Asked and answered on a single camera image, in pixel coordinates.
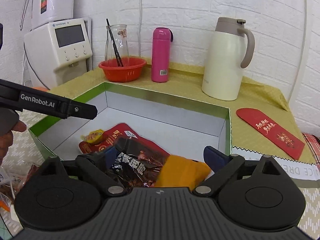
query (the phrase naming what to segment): white thermos jug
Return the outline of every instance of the white thermos jug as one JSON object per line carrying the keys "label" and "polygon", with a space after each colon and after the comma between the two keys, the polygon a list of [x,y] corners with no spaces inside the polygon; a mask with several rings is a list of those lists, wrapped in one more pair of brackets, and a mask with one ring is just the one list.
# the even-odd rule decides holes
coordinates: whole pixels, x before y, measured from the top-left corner
{"label": "white thermos jug", "polygon": [[202,81],[202,91],[210,97],[224,101],[238,97],[243,69],[251,62],[255,44],[252,32],[244,24],[245,20],[240,19],[218,19]]}

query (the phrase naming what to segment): pink thermos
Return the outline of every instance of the pink thermos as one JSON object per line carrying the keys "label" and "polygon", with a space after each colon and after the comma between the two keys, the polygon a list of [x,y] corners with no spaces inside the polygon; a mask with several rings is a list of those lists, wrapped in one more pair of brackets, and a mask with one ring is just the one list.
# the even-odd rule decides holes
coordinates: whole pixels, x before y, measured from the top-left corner
{"label": "pink thermos", "polygon": [[167,82],[170,59],[170,43],[173,41],[172,31],[159,27],[153,31],[151,80]]}

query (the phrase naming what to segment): red packet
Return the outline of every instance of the red packet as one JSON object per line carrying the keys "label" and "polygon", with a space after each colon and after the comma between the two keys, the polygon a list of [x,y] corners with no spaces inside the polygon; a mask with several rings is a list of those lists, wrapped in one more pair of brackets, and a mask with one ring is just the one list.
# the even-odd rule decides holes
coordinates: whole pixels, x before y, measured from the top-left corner
{"label": "red packet", "polygon": [[236,114],[280,149],[284,150],[287,155],[295,160],[300,158],[304,143],[263,112],[253,108],[241,108],[236,111]]}

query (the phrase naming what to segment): label on jar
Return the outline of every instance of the label on jar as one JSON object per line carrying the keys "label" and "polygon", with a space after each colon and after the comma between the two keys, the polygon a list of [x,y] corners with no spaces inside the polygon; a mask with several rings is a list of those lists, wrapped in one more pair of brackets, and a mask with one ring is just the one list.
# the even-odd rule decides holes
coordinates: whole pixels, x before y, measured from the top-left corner
{"label": "label on jar", "polygon": [[164,69],[164,70],[160,70],[160,76],[165,76],[168,74],[168,70]]}

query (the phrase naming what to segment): human hand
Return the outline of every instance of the human hand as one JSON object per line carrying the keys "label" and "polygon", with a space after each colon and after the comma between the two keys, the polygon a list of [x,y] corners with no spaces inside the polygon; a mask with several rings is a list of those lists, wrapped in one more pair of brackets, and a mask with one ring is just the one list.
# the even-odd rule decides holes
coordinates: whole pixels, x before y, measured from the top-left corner
{"label": "human hand", "polygon": [[[27,126],[24,122],[18,121],[16,125],[12,128],[12,131],[24,132]],[[13,133],[12,131],[0,136],[0,165],[2,164],[3,158],[8,152],[8,148],[13,144]]]}

